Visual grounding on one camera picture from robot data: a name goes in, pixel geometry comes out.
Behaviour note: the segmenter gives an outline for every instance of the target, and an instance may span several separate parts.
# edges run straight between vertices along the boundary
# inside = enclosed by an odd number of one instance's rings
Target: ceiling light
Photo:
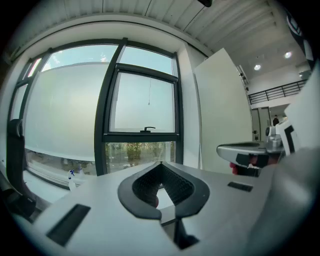
[[[259,70],[259,69],[261,69],[261,65],[257,64],[254,66],[254,70]]]
[[[284,54],[284,57],[285,57],[286,59],[289,59],[291,56],[292,56],[292,52],[291,52],[291,51],[287,51],[287,52]]]

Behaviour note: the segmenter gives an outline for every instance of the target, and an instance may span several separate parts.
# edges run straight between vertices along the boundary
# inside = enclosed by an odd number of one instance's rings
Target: balcony railing
[[[252,93],[249,95],[250,104],[271,101],[278,98],[298,94],[301,91],[301,88],[305,86],[306,82],[307,79]]]

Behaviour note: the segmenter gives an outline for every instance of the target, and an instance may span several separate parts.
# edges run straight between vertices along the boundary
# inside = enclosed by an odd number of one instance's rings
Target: ceiling
[[[290,35],[286,15],[274,0],[44,0],[18,28],[8,53],[23,48],[44,31],[81,17],[120,13],[152,19],[175,28],[215,53],[225,48],[246,77],[306,61]],[[290,59],[284,53],[292,51]]]

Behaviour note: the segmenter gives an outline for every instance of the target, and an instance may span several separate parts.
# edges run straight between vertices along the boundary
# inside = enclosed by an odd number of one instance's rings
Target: black window frame
[[[182,89],[181,89],[181,82],[180,82],[180,72],[179,72],[177,53],[176,52],[171,53],[169,51],[166,51],[161,48],[148,45],[145,43],[130,41],[125,37],[122,39],[105,39],[105,38],[89,39],[89,40],[81,40],[81,41],[76,41],[72,43],[67,43],[55,48],[49,48],[47,51],[29,59],[29,61],[26,63],[26,65],[21,71],[21,74],[17,80],[17,83],[15,85],[15,88],[11,97],[11,102],[10,102],[10,107],[8,112],[8,123],[11,118],[11,112],[12,112],[12,107],[13,107],[13,102],[16,96],[16,92],[19,87],[27,84],[27,88],[25,90],[25,93],[22,99],[20,113],[19,113],[19,119],[24,118],[28,96],[33,86],[35,77],[39,72],[41,72],[41,70],[43,69],[43,67],[45,66],[45,64],[47,63],[47,61],[49,60],[52,54],[62,50],[70,49],[70,48],[91,46],[91,45],[116,45],[117,46],[117,49],[115,50],[111,58],[111,61],[109,63],[109,66],[107,68],[107,71],[104,75],[99,97],[98,97],[97,107],[96,107],[95,123],[94,123],[94,160],[95,160],[95,168],[96,168],[97,176],[108,173],[106,152],[105,152],[106,142],[130,143],[130,142],[137,142],[138,140],[139,142],[152,143],[152,142],[175,141],[176,143],[175,162],[179,164],[183,164],[183,155],[184,155],[184,152],[183,152],[184,150],[183,102],[182,102]],[[161,71],[157,71],[150,68],[120,63],[122,54],[126,46],[147,50],[147,51],[161,54],[171,58],[173,75],[163,73]],[[35,68],[32,76],[28,77],[28,73],[30,72],[31,68],[33,67],[33,65],[38,59],[41,59],[41,61]],[[147,133],[123,134],[122,132],[109,132],[107,130],[107,133],[105,133],[106,126],[109,127],[110,110],[111,110],[110,108],[107,107],[107,105],[109,105],[110,102],[112,101],[113,89],[114,89],[117,74],[119,71],[121,72],[125,71],[127,73],[142,75],[142,76],[144,75],[148,77],[153,77],[158,80],[173,83],[174,104],[175,104],[175,132],[172,132],[172,133],[151,132],[148,134]],[[105,125],[106,116],[108,116],[107,125]]]

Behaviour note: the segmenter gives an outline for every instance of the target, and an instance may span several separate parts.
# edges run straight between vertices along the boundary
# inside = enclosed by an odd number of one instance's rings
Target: spray bottle
[[[72,175],[74,175],[74,171],[75,170],[70,170],[69,174],[68,174],[68,179],[69,179],[69,189],[70,191],[74,190],[76,188],[76,184],[74,183],[74,181],[71,179]]]

